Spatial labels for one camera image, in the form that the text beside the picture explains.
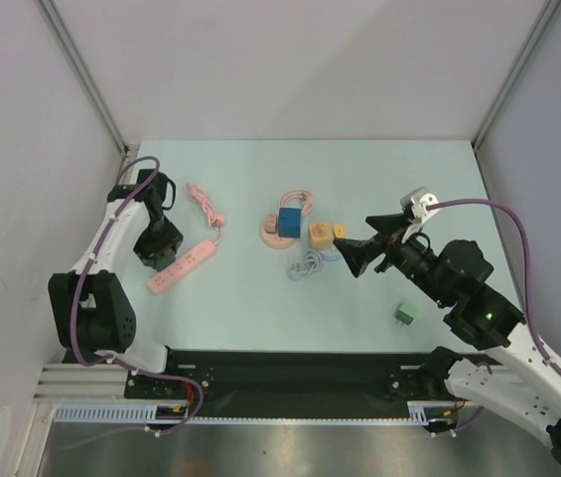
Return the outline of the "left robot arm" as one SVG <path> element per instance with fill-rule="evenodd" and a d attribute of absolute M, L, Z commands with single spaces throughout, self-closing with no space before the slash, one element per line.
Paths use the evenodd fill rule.
<path fill-rule="evenodd" d="M 184 239 L 166 217 L 175 198 L 175 183 L 155 169 L 140 170 L 134 184 L 114 186 L 87 251 L 48 283 L 62 346 L 84 366 L 121 362 L 148 372 L 148 387 L 163 398 L 180 389 L 182 374 L 166 363 L 167 347 L 139 322 L 122 274 L 132 257 L 155 271 L 175 261 Z"/>

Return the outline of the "tan cube plug adapter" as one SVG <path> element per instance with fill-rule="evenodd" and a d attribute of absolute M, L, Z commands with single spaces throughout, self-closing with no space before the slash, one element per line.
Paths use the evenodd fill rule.
<path fill-rule="evenodd" d="M 314 250 L 326 250 L 333 247 L 334 231 L 328 222 L 309 224 L 309 244 Z"/>

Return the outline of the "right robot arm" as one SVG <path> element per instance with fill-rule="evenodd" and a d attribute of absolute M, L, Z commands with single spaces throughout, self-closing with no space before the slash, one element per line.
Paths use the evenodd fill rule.
<path fill-rule="evenodd" d="M 492 266 L 474 241 L 455 239 L 435 253 L 418 240 L 426 222 L 443 207 L 369 216 L 366 222 L 376 231 L 372 238 L 337 238 L 334 245 L 355 277 L 373 261 L 377 272 L 397 269 L 447 309 L 444 321 L 459 339 L 527 386 L 521 392 L 449 350 L 435 350 L 420 374 L 428 397 L 450 393 L 512 421 L 544 443 L 561 465 L 561 356 L 539 335 L 528 311 L 488 285 Z"/>

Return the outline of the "pink brown USB charger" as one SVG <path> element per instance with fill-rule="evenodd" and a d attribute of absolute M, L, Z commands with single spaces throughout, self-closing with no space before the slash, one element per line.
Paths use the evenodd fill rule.
<path fill-rule="evenodd" d="M 276 214 L 269 214 L 266 216 L 263 230 L 266 234 L 275 235 L 278 228 L 278 216 Z"/>

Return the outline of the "round blue power strip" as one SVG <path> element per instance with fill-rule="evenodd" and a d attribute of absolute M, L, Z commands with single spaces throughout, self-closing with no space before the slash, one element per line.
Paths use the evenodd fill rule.
<path fill-rule="evenodd" d="M 326 263 L 342 259 L 342 254 L 335 247 L 324 250 L 310 248 L 300 262 L 290 266 L 288 276 L 291 280 L 299 281 L 321 271 Z"/>

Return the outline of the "dark green cube adapter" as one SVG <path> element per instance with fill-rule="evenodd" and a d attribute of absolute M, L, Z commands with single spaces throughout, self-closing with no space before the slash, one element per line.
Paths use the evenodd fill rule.
<path fill-rule="evenodd" d="M 170 266 L 176 260 L 176 254 L 171 250 L 168 253 L 160 255 L 155 260 L 155 269 L 157 271 L 162 271 L 168 266 Z"/>

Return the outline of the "green plug adapter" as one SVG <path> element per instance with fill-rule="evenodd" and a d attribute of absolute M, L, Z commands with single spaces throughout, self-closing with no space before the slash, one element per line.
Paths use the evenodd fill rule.
<path fill-rule="evenodd" d="M 394 318 L 400 326 L 410 326 L 419 312 L 419 307 L 411 301 L 403 301 L 400 303 L 394 313 Z"/>

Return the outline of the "blue cube socket adapter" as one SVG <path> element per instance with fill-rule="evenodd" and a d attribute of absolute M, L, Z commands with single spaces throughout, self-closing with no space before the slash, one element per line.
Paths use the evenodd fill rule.
<path fill-rule="evenodd" d="M 284 239 L 301 236 L 302 211 L 299 208 L 282 207 L 278 211 L 277 234 Z"/>

